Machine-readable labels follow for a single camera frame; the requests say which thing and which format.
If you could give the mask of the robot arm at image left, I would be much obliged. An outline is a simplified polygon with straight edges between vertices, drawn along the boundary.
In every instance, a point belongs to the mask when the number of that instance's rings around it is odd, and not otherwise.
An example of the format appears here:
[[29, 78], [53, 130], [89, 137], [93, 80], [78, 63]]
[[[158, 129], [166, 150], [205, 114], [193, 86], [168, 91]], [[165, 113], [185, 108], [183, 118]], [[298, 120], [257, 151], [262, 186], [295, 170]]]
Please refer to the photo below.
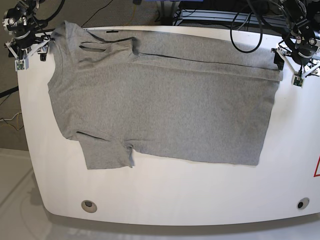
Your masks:
[[34, 44], [49, 41], [50, 36], [46, 33], [41, 37], [36, 36], [37, 31], [44, 31], [48, 25], [47, 20], [38, 20], [35, 15], [43, 0], [19, 0], [15, 7], [4, 13], [2, 24], [4, 30], [12, 37], [6, 46], [10, 57], [22, 60], [25, 51]]

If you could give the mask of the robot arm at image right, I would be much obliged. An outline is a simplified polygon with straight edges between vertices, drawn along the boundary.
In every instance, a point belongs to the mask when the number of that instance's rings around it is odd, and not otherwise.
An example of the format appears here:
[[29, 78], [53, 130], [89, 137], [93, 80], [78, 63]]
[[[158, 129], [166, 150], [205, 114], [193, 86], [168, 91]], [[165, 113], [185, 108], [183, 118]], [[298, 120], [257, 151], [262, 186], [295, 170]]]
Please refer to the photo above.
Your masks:
[[320, 51], [320, 2], [318, 0], [281, 0], [279, 8], [288, 30], [277, 29], [291, 51], [293, 61], [306, 66]]

